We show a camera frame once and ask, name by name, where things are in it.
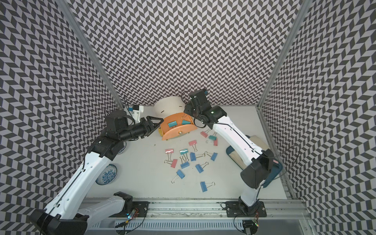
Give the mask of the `orange top drawer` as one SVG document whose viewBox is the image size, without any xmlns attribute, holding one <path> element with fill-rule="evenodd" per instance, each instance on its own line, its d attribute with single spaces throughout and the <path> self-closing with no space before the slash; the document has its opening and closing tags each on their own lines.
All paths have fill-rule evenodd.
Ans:
<svg viewBox="0 0 376 235">
<path fill-rule="evenodd" d="M 173 128 L 170 128 L 168 126 L 168 123 L 164 121 L 159 128 L 162 130 L 164 134 L 162 137 L 162 140 L 166 141 L 166 140 L 178 138 L 185 134 L 189 134 L 190 132 L 195 131 L 197 129 L 197 127 L 193 124 L 193 118 L 191 116 L 184 113 L 183 120 L 190 121 L 192 124 L 188 124 L 188 125 L 181 124 Z"/>
</svg>

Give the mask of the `white round drawer cabinet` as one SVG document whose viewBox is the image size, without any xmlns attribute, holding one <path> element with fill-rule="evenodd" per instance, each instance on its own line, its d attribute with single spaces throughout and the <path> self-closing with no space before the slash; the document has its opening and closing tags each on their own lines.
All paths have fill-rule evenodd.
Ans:
<svg viewBox="0 0 376 235">
<path fill-rule="evenodd" d="M 182 124 L 185 103 L 180 97 L 163 98 L 156 102 L 153 108 L 156 117 L 163 118 L 166 123 L 176 121 L 178 125 Z"/>
</svg>

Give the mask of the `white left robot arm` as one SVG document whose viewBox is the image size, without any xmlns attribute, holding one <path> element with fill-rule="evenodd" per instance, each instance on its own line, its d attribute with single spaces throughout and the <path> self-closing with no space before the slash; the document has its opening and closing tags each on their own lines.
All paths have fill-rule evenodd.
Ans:
<svg viewBox="0 0 376 235">
<path fill-rule="evenodd" d="M 142 117 L 129 125 L 131 116 L 115 110 L 106 118 L 106 126 L 88 148 L 83 163 L 69 182 L 43 210 L 35 209 L 29 221 L 42 235 L 83 235 L 87 229 L 114 214 L 130 214 L 133 197 L 117 192 L 113 197 L 80 209 L 80 205 L 100 174 L 110 165 L 124 147 L 135 138 L 148 137 L 163 123 L 159 117 Z"/>
</svg>

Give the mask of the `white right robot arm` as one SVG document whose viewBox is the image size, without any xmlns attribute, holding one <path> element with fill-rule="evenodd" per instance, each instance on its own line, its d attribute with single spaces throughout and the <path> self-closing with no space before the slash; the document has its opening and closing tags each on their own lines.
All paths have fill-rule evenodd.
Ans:
<svg viewBox="0 0 376 235">
<path fill-rule="evenodd" d="M 239 208 L 245 216 L 255 216 L 262 209 L 258 195 L 272 171 L 274 154 L 254 144 L 238 129 L 227 113 L 218 105 L 212 106 L 207 90 L 189 94 L 184 113 L 201 121 L 224 138 L 242 159 L 246 168 L 240 173 L 245 189 L 239 197 Z"/>
</svg>

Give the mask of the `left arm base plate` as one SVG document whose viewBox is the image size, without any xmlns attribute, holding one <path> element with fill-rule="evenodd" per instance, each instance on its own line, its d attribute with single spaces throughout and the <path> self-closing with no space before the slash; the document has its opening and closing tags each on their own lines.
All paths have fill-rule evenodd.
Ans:
<svg viewBox="0 0 376 235">
<path fill-rule="evenodd" d="M 126 216 L 128 219 L 133 217 L 137 218 L 145 218 L 147 216 L 149 210 L 149 202 L 148 201 L 135 201 L 132 203 L 132 206 L 127 206 L 126 209 Z"/>
</svg>

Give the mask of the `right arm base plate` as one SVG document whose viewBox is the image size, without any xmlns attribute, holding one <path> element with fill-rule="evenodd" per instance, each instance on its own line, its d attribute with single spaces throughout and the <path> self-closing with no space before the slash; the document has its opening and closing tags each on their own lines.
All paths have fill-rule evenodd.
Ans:
<svg viewBox="0 0 376 235">
<path fill-rule="evenodd" d="M 247 206 L 243 202 L 239 201 L 226 201 L 225 210 L 227 217 L 267 217 L 266 208 L 262 201 L 256 201 L 252 206 Z"/>
</svg>

